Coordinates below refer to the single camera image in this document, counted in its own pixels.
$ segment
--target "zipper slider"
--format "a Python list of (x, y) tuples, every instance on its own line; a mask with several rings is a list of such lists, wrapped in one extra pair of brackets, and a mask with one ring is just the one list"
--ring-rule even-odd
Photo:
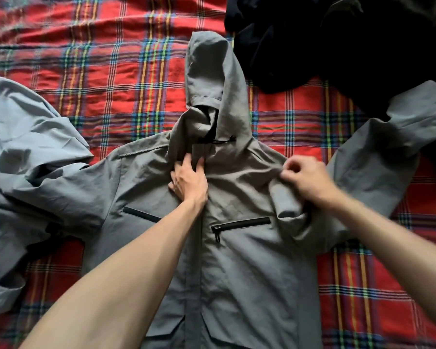
[(215, 241), (216, 242), (220, 242), (220, 233), (221, 233), (221, 226), (220, 225), (215, 225), (211, 228), (211, 231), (215, 234)]

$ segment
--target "bed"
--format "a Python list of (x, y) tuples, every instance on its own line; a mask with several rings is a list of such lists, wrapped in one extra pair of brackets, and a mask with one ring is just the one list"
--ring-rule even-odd
[[(186, 109), (188, 39), (225, 36), (225, 9), (226, 0), (0, 0), (0, 76), (69, 117), (95, 163), (172, 128)], [(319, 78), (273, 95), (247, 84), (254, 136), (288, 157), (328, 162), (366, 119)], [(393, 219), (436, 242), (436, 173), (424, 158)], [(67, 238), (23, 262), (27, 285), (0, 315), (0, 349), (18, 347), (77, 281), (83, 250)], [(436, 348), (436, 327), (358, 241), (319, 257), (319, 295), (326, 348)]]

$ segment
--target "plaid fabric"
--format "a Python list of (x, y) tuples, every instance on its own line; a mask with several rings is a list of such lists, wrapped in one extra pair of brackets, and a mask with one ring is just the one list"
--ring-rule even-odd
[[(71, 119), (96, 156), (171, 129), (185, 110), (184, 57), (194, 30), (225, 34), (226, 0), (0, 0), (0, 76)], [(327, 162), (365, 118), (314, 78), (265, 95), (248, 83), (255, 137)], [(436, 242), (436, 175), (422, 161), (394, 219)], [(83, 245), (68, 239), (24, 268), (26, 288), (0, 315), (0, 349), (16, 348), (77, 279)], [(436, 348), (436, 327), (371, 252), (350, 241), (319, 258), (327, 348)]]

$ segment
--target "light gray fabric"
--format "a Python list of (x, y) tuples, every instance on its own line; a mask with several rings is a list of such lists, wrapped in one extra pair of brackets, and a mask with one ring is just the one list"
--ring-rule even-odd
[[(17, 175), (35, 183), (73, 174), (92, 159), (88, 147), (45, 99), (0, 77), (0, 174), (11, 183)], [(49, 214), (10, 201), (0, 191), (0, 313), (11, 308), (24, 285), (12, 270), (27, 245), (48, 238), (50, 220)]]
[[(220, 35), (192, 34), (186, 98), (171, 131), (39, 184), (0, 174), (0, 192), (82, 227), (87, 272), (153, 225), (136, 213), (173, 211), (174, 162), (204, 156), (209, 201), (142, 347), (321, 348), (316, 255), (348, 233), (278, 179), (285, 157), (252, 137), (244, 76)], [(397, 96), (389, 115), (369, 120), (328, 165), (340, 187), (384, 215), (404, 194), (420, 147), (436, 139), (436, 84)], [(269, 224), (223, 231), (219, 243), (211, 230), (261, 217)]]

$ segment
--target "person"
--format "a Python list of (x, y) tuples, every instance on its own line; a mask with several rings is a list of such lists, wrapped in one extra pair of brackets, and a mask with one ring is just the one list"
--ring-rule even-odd
[[(36, 324), (21, 349), (140, 346), (186, 236), (207, 202), (204, 160), (195, 171), (191, 160), (186, 154), (171, 173), (169, 188), (181, 199), (180, 205), (76, 282)], [(316, 158), (292, 156), (281, 178), (348, 227), (436, 323), (435, 244), (342, 192)]]

